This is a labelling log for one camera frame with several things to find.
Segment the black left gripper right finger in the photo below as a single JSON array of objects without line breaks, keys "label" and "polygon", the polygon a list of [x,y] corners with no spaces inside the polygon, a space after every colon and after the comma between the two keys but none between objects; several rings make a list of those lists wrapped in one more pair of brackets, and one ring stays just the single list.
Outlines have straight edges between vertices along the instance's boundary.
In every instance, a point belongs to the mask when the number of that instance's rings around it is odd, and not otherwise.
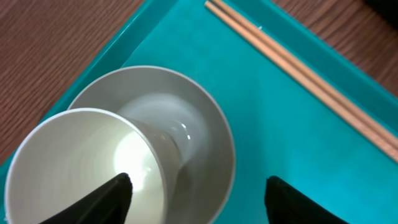
[{"label": "black left gripper right finger", "polygon": [[264,204],[270,224],[346,224],[274,175],[267,179]]}]

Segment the grey shallow bowl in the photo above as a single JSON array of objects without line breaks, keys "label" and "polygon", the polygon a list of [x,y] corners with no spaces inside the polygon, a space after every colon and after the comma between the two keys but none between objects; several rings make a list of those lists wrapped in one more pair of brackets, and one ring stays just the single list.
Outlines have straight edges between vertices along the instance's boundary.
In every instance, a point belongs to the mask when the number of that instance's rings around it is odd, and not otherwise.
[{"label": "grey shallow bowl", "polygon": [[180,154],[167,223],[213,223],[234,182],[236,153],[228,121],[211,95],[174,70],[138,65],[86,86],[70,108],[99,108],[166,132]]}]

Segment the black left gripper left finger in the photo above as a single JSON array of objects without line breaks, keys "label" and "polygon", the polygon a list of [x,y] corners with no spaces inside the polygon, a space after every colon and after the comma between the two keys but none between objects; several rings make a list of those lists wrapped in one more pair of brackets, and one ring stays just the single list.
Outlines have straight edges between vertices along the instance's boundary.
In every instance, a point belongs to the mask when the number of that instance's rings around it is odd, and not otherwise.
[{"label": "black left gripper left finger", "polygon": [[123,224],[131,204],[133,186],[120,173],[60,213],[40,224]]}]

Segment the white paper cup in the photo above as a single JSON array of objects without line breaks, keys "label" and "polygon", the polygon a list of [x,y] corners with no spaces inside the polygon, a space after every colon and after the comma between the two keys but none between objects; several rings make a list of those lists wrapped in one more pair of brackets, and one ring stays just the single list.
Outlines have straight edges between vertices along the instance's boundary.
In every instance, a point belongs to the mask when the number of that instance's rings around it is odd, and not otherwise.
[{"label": "white paper cup", "polygon": [[165,132],[94,109],[56,114],[18,147],[6,177],[8,223],[79,222],[66,210],[88,195],[120,223],[164,223],[180,165]]}]

